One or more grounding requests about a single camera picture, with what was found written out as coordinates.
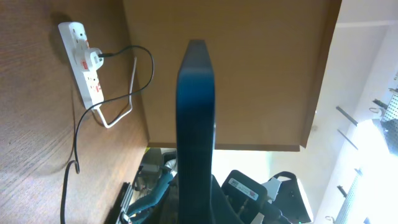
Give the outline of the blue Galaxy smartphone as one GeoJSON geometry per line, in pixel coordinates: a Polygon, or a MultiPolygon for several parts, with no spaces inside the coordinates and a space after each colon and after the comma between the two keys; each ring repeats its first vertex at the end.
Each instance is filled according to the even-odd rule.
{"type": "Polygon", "coordinates": [[[215,80],[204,40],[190,40],[178,71],[176,137],[180,223],[212,223],[215,80]]]}

